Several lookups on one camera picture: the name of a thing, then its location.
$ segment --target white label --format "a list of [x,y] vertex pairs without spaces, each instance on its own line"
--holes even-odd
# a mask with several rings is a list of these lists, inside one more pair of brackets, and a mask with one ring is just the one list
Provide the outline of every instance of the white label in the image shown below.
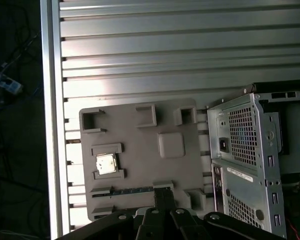
[[244,173],[242,173],[240,171],[234,170],[234,169],[232,169],[230,167],[227,167],[227,170],[228,170],[229,173],[237,175],[238,177],[240,177],[242,179],[245,179],[245,180],[247,180],[249,182],[252,182],[252,183],[254,182],[254,179],[251,176],[248,176],[248,175],[246,175],[246,174],[244,174]]

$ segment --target ventilation grille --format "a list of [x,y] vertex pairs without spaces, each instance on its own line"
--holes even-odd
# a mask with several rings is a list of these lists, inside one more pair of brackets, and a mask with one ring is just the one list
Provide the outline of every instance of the ventilation grille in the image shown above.
[[230,195],[228,198],[229,215],[247,224],[253,225],[257,228],[262,228],[259,223],[255,221],[255,211],[237,199],[235,196]]
[[251,108],[229,112],[229,126],[233,159],[255,166],[257,133],[253,127]]

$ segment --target power socket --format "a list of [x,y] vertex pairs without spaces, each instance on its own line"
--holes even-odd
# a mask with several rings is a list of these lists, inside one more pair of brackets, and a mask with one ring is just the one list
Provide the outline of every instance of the power socket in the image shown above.
[[23,90],[24,86],[22,84],[4,74],[2,75],[0,80],[0,87],[5,89],[9,93],[12,93],[13,95],[17,95]]

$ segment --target red wire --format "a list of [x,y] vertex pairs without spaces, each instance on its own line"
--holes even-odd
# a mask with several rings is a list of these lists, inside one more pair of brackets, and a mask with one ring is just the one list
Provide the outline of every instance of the red wire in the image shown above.
[[288,222],[290,228],[294,231],[296,239],[300,240],[300,237],[298,235],[298,231],[294,228],[294,226],[292,225],[292,223],[290,222],[290,220],[288,218],[285,218],[285,220]]

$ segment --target green circuit board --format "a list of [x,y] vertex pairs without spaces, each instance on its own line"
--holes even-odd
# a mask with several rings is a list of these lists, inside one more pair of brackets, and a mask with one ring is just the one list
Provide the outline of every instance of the green circuit board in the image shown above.
[[284,205],[288,213],[286,215],[287,239],[297,239],[292,228],[296,229],[300,238],[300,189],[284,192]]

